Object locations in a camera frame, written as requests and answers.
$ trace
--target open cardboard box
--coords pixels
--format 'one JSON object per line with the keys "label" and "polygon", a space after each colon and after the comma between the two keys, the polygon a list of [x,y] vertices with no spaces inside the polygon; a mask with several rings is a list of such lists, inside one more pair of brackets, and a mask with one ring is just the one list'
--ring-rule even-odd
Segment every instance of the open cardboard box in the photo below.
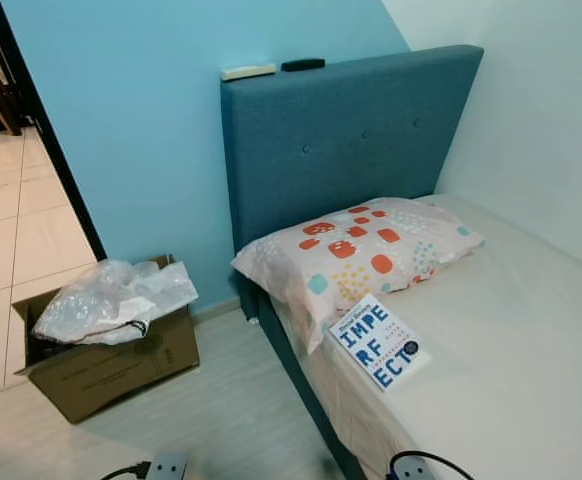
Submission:
{"label": "open cardboard box", "polygon": [[[154,258],[160,268],[172,256]],[[200,364],[187,307],[160,317],[146,337],[119,345],[63,346],[29,332],[59,289],[14,303],[25,324],[25,368],[29,380],[71,423]]]}

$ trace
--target headboard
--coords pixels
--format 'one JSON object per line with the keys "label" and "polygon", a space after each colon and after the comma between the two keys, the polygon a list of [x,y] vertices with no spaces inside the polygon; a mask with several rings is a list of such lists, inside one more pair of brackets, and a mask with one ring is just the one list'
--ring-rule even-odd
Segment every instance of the headboard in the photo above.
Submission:
{"label": "headboard", "polygon": [[[443,47],[222,83],[236,251],[373,197],[433,193],[483,52]],[[257,316],[253,286],[238,287]]]}

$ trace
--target white mattress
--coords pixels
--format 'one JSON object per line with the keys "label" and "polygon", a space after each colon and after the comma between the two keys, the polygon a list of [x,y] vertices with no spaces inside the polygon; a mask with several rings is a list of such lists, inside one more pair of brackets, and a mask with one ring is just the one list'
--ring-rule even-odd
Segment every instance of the white mattress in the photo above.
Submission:
{"label": "white mattress", "polygon": [[330,335],[307,357],[274,300],[335,431],[369,479],[406,448],[452,459],[476,479],[582,479],[582,265],[466,201],[427,200],[488,243],[380,297],[432,357],[389,392]]}

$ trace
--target black door frame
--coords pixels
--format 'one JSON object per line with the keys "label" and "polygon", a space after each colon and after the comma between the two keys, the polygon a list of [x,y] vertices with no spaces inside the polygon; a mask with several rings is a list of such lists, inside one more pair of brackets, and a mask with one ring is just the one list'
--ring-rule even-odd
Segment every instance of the black door frame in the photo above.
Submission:
{"label": "black door frame", "polygon": [[89,211],[80,195],[78,186],[73,179],[69,165],[62,152],[60,143],[58,142],[49,117],[44,110],[44,105],[42,100],[38,95],[38,91],[35,88],[31,74],[24,62],[20,48],[15,40],[9,21],[7,20],[4,9],[2,8],[2,3],[0,2],[0,46],[4,52],[4,56],[7,59],[9,68],[11,69],[11,74],[15,79],[18,88],[22,92],[24,97],[24,102],[26,103],[27,110],[33,115],[33,120],[36,123],[36,128],[42,139],[42,143],[49,154],[51,163],[55,168],[60,182],[64,187],[64,191],[69,197],[69,202],[75,211],[78,221],[82,225],[82,230],[84,231],[93,254],[98,261],[104,260],[106,258],[106,252],[104,251],[104,246],[100,241],[98,232],[93,225]]}

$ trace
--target plastic packaging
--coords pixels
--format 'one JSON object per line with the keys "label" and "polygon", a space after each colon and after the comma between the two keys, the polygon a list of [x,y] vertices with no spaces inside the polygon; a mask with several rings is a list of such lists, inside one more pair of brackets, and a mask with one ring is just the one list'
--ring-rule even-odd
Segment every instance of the plastic packaging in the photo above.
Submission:
{"label": "plastic packaging", "polygon": [[146,335],[156,318],[198,298],[182,262],[159,269],[104,260],[62,288],[33,328],[59,343],[115,345]]}

